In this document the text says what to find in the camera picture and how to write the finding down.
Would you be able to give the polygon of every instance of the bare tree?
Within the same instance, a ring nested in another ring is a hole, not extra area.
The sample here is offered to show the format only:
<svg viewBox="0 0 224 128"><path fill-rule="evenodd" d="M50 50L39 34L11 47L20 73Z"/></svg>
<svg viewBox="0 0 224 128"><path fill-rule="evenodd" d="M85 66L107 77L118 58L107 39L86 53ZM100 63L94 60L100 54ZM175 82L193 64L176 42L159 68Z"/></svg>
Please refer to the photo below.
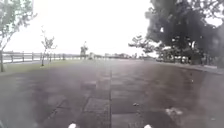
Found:
<svg viewBox="0 0 224 128"><path fill-rule="evenodd" d="M46 51L48 49L55 49L57 46L54 46L54 37L48 38L46 36L46 31L43 30L43 28L42 28L42 36L43 36L43 41L41 41L41 43L44 46L44 53L42 54L42 57L41 57L42 58L41 66L44 66L44 57L45 57Z"/></svg>

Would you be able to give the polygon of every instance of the tree trunk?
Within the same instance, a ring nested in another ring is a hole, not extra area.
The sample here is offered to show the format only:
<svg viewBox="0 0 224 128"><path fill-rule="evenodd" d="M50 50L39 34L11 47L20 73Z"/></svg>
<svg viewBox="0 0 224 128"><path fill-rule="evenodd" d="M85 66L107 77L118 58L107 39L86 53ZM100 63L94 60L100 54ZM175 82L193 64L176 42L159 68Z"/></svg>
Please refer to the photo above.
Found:
<svg viewBox="0 0 224 128"><path fill-rule="evenodd" d="M0 50L0 63L1 63L1 72L4 72L5 69L4 69L4 65L3 65L3 51Z"/></svg>
<svg viewBox="0 0 224 128"><path fill-rule="evenodd" d="M42 56L42 64L41 64L41 66L44 66L44 56L45 56L45 52L46 52L46 50L47 50L47 49L44 50L44 54L43 54L43 56Z"/></svg>
<svg viewBox="0 0 224 128"><path fill-rule="evenodd" d="M180 49L180 63L183 64L183 49Z"/></svg>

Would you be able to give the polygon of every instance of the foliage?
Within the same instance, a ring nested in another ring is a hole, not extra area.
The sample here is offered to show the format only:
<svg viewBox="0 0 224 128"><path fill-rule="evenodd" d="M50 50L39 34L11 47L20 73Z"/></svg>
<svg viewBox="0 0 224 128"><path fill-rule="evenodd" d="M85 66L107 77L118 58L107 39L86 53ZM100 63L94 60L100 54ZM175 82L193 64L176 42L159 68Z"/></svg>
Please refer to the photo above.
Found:
<svg viewBox="0 0 224 128"><path fill-rule="evenodd" d="M4 71L3 50L13 34L18 32L21 26L28 26L29 21L35 16L31 0L0 1L0 60L2 72Z"/></svg>
<svg viewBox="0 0 224 128"><path fill-rule="evenodd" d="M220 41L218 28L208 24L206 18L218 15L222 18L223 1L151 0L151 3L153 7L146 12L150 21L147 39L170 46L169 54L174 56L218 56L214 43Z"/></svg>
<svg viewBox="0 0 224 128"><path fill-rule="evenodd" d="M128 46L142 48L145 53L153 52L155 49L155 47L150 44L150 40L144 39L141 35L133 37L132 43L129 43Z"/></svg>

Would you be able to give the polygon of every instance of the paved road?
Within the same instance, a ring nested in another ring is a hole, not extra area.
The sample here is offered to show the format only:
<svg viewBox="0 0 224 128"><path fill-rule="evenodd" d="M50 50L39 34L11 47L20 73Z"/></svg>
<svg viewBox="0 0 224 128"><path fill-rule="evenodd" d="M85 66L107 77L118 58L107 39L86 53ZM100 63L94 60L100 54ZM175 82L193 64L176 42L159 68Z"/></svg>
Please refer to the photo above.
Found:
<svg viewBox="0 0 224 128"><path fill-rule="evenodd" d="M0 77L6 128L219 128L223 76L147 61L77 61ZM182 115L170 116L175 107Z"/></svg>

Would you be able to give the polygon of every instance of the pole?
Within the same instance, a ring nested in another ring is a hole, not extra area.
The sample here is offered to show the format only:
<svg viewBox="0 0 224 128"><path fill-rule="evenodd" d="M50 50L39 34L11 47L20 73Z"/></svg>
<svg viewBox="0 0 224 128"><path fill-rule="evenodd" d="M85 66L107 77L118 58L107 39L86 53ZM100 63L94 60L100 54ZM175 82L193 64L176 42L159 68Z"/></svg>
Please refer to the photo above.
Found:
<svg viewBox="0 0 224 128"><path fill-rule="evenodd" d="M22 59L23 59L23 62L24 62L24 61L25 61L25 60L24 60L24 51L23 51L23 53L22 53Z"/></svg>
<svg viewBox="0 0 224 128"><path fill-rule="evenodd" d="M1 72L4 72L4 66L3 66L3 51L0 50L0 60L1 60Z"/></svg>
<svg viewBox="0 0 224 128"><path fill-rule="evenodd" d="M32 52L32 61L34 60L34 54L33 54L33 52Z"/></svg>
<svg viewBox="0 0 224 128"><path fill-rule="evenodd" d="M12 61L12 63L13 63L13 56L14 56L14 54L13 54L13 51L12 51L12 53L11 53L11 61Z"/></svg>

